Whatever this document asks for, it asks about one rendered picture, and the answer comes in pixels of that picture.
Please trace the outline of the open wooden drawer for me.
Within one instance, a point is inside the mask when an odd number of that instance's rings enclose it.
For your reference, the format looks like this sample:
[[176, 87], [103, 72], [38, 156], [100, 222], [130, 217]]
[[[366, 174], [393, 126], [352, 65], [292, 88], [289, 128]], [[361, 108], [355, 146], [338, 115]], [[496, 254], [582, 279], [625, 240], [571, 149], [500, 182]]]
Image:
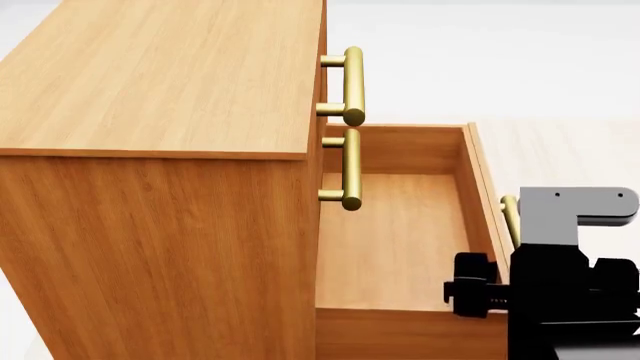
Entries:
[[506, 316], [443, 300], [460, 252], [509, 280], [513, 250], [480, 137], [467, 125], [364, 125], [363, 204], [323, 203], [317, 360], [507, 360]]

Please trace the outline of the wooden cabinet body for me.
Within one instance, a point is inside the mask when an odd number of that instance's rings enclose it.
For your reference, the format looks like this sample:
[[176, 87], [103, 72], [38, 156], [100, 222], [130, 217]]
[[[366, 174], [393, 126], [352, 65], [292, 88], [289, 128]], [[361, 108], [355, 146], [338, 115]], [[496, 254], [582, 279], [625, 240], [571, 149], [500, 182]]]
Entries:
[[0, 62], [0, 269], [55, 360], [314, 360], [323, 0], [62, 0]]

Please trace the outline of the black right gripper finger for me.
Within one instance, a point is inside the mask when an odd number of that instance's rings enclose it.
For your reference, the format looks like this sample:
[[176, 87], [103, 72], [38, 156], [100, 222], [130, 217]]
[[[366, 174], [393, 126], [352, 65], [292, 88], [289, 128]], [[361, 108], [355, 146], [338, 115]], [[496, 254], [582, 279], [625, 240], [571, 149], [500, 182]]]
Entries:
[[509, 286], [497, 281], [497, 263], [487, 254], [458, 253], [453, 280], [443, 284], [443, 301], [453, 300], [453, 313], [461, 317], [486, 318], [489, 311], [507, 311]]
[[591, 269], [590, 287], [614, 293], [637, 293], [640, 271], [632, 260], [599, 258]]

